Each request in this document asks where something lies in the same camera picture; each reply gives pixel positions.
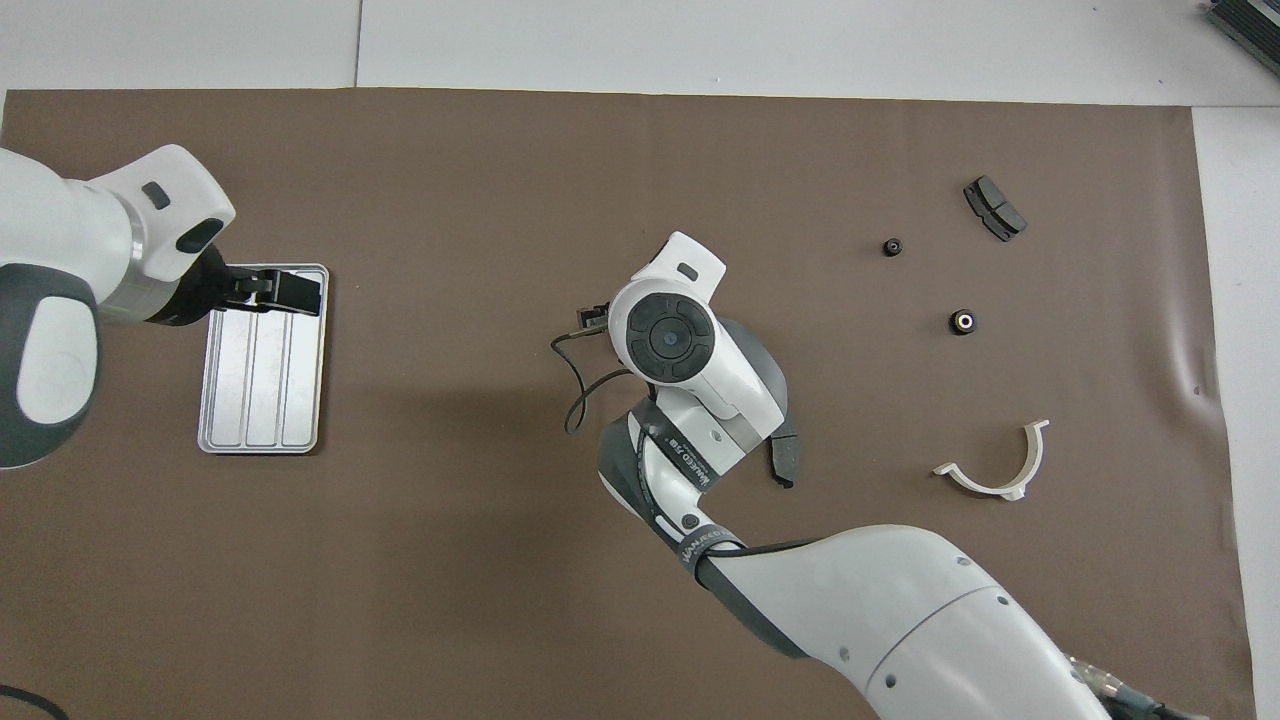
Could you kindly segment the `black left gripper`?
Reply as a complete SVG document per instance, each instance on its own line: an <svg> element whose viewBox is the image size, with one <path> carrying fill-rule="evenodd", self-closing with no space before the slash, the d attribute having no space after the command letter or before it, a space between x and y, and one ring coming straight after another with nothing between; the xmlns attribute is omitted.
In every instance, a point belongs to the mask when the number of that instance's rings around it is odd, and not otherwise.
<svg viewBox="0 0 1280 720"><path fill-rule="evenodd" d="M323 284L280 269L229 266L210 243L179 278L170 299L150 318L159 325L189 325L220 307L247 313L271 310L319 316Z"/></svg>

